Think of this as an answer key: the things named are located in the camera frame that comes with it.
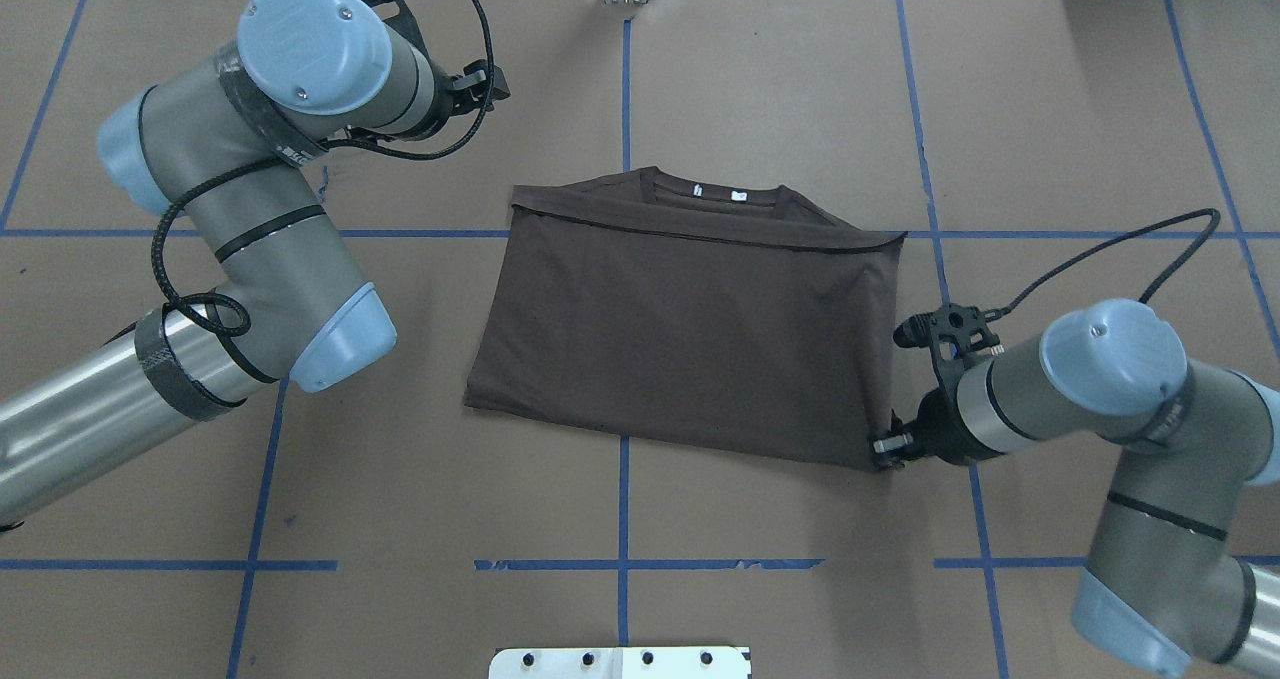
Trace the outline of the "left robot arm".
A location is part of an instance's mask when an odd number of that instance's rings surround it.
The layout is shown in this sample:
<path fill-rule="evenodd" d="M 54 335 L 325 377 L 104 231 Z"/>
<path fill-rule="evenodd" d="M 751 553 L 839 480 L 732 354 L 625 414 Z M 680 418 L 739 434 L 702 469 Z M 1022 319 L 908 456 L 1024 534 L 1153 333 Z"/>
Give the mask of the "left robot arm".
<path fill-rule="evenodd" d="M 385 356 L 396 327 L 303 168 L 445 158 L 508 96 L 479 0 L 248 0 L 233 40 L 118 108 L 99 156 L 157 217 L 163 304 L 3 402 L 3 529 L 264 387 Z M 393 149 L 456 117 L 474 126 L 452 145 Z"/>

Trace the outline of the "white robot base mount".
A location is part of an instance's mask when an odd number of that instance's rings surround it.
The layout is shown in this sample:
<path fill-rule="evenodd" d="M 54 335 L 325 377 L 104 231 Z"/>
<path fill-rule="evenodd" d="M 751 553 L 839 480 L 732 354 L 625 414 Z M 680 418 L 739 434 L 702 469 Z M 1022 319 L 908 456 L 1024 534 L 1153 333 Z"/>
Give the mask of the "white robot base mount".
<path fill-rule="evenodd" d="M 727 644 L 498 651 L 489 678 L 751 678 L 750 650 Z"/>

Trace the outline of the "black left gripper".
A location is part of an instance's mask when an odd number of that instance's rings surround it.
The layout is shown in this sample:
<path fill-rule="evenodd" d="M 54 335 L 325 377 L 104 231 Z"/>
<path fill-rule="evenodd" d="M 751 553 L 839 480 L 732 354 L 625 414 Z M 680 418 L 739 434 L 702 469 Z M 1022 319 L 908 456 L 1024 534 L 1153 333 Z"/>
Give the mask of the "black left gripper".
<path fill-rule="evenodd" d="M 506 73 L 497 64 L 468 64 L 458 76 L 445 74 L 430 58 L 417 17 L 406 0 L 360 0 L 366 6 L 392 5 L 396 12 L 381 19 L 415 50 L 417 83 L 412 102 L 396 120 L 379 127 L 360 127 L 358 135 L 438 135 L 453 110 L 492 110 L 511 96 Z"/>

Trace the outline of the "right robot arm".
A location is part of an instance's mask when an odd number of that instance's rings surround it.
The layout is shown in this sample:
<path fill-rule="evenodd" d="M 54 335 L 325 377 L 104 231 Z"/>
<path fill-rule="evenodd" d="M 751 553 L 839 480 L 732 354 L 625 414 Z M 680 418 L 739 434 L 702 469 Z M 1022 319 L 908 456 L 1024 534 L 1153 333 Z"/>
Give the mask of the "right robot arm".
<path fill-rule="evenodd" d="M 1148 305 L 1108 299 L 998 348 L 997 310 L 947 304 L 893 332 L 937 387 L 870 438 L 879 468 L 952 465 L 1085 432 L 1120 448 L 1071 607 L 1076 633 L 1147 673 L 1197 660 L 1275 678 L 1277 574 L 1228 552 L 1242 492 L 1277 483 L 1277 392 L 1188 357 Z"/>

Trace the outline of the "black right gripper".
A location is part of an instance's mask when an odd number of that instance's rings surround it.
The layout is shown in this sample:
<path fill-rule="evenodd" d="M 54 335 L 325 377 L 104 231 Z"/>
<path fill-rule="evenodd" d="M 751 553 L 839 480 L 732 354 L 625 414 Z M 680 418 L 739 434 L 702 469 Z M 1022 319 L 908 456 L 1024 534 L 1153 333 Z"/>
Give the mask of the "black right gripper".
<path fill-rule="evenodd" d="M 938 457 L 956 466 L 970 466 L 997 457 L 966 428 L 957 398 L 963 375 L 986 360 L 980 354 L 1000 345 L 989 329 L 1004 316 L 1002 309 L 945 304 L 932 313 L 918 313 L 893 332 L 900 348 L 924 348 L 931 355 L 937 387 L 919 402 L 916 416 L 900 430 L 872 438 L 874 460 L 899 464 Z"/>

